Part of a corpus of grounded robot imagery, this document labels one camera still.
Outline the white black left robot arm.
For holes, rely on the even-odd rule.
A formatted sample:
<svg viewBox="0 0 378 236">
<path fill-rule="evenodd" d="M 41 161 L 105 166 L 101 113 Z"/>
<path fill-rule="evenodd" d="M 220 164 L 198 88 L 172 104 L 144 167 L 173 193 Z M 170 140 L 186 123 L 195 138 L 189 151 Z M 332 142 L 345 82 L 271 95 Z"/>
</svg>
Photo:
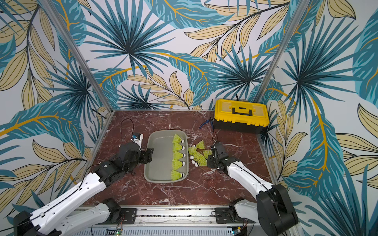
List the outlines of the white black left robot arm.
<svg viewBox="0 0 378 236">
<path fill-rule="evenodd" d="M 98 223 L 119 221 L 121 208 L 111 198 L 82 213 L 71 213 L 126 174 L 132 173 L 138 164 L 150 163 L 153 152 L 153 148 L 142 150 L 134 142 L 121 145 L 117 154 L 95 165 L 93 171 L 66 193 L 31 213 L 22 211 L 16 215 L 13 219 L 14 235 L 71 236 Z"/>
</svg>

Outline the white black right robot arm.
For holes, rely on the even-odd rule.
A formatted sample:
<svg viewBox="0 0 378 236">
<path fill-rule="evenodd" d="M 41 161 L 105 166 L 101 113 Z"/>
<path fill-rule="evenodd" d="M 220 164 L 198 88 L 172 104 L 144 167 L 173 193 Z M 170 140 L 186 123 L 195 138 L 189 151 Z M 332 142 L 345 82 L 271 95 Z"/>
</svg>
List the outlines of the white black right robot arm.
<svg viewBox="0 0 378 236">
<path fill-rule="evenodd" d="M 228 155 L 222 143 L 211 147 L 207 166 L 239 182 L 256 200 L 236 201 L 231 208 L 242 219 L 257 222 L 269 236 L 278 236 L 299 223 L 288 191 L 274 185 L 249 170 L 239 159 Z"/>
</svg>

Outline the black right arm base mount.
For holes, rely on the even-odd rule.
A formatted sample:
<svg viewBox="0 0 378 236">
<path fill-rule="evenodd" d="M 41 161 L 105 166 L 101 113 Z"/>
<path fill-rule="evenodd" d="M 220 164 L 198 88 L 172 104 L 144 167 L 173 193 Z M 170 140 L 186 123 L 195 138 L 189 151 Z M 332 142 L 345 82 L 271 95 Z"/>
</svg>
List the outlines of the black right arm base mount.
<svg viewBox="0 0 378 236">
<path fill-rule="evenodd" d="M 216 207 L 215 210 L 212 212 L 212 216 L 216 218 L 217 224 L 242 224 L 246 223 L 254 223 L 254 221 L 242 218 L 237 214 L 235 205 L 240 203 L 244 198 L 239 198 L 234 200 L 228 204 L 227 207 Z"/>
</svg>

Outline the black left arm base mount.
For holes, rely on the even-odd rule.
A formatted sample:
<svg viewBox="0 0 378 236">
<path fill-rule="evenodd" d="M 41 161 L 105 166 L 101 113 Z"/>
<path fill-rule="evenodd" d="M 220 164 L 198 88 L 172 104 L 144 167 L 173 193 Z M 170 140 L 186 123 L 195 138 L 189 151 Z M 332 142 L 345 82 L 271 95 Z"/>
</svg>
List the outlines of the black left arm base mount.
<svg viewBox="0 0 378 236">
<path fill-rule="evenodd" d="M 133 225 L 135 223 L 137 208 L 121 207 L 114 199 L 105 199 L 103 202 L 108 208 L 110 215 L 109 217 L 100 223 L 104 224 L 125 224 Z"/>
</svg>

